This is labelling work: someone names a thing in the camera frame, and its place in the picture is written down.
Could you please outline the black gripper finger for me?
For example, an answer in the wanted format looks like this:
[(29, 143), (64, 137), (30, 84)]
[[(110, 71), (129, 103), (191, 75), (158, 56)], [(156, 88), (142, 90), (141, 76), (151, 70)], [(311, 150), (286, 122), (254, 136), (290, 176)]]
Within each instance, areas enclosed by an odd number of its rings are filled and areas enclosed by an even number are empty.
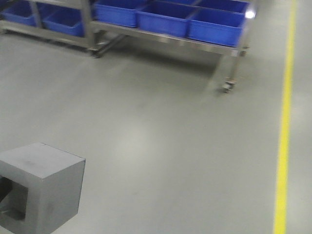
[(12, 181), (8, 178), (0, 178), (0, 202), (12, 191)]

